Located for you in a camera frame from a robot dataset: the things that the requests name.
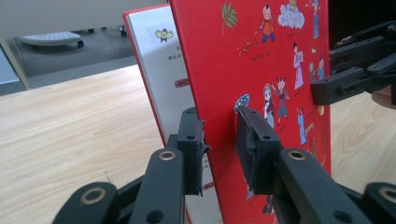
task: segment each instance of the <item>wooden surface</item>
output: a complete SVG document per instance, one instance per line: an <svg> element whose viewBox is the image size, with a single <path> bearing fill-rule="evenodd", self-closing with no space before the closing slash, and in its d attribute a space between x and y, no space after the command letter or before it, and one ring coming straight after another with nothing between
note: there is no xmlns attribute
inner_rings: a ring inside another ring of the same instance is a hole
<svg viewBox="0 0 396 224"><path fill-rule="evenodd" d="M137 66L0 97L0 223L50 223L94 181L118 188L163 147ZM396 111L362 94L332 106L332 174L396 184Z"/></svg>

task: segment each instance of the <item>red book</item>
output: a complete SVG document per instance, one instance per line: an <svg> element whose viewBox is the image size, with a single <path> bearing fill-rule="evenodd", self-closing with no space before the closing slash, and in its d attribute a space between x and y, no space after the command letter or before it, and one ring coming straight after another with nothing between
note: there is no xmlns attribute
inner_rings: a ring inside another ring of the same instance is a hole
<svg viewBox="0 0 396 224"><path fill-rule="evenodd" d="M225 223L276 222L271 200L252 195L235 150L246 105L283 147L311 152L330 172L330 108L313 105L310 82L330 74L324 0L185 1L171 8Z"/></svg>

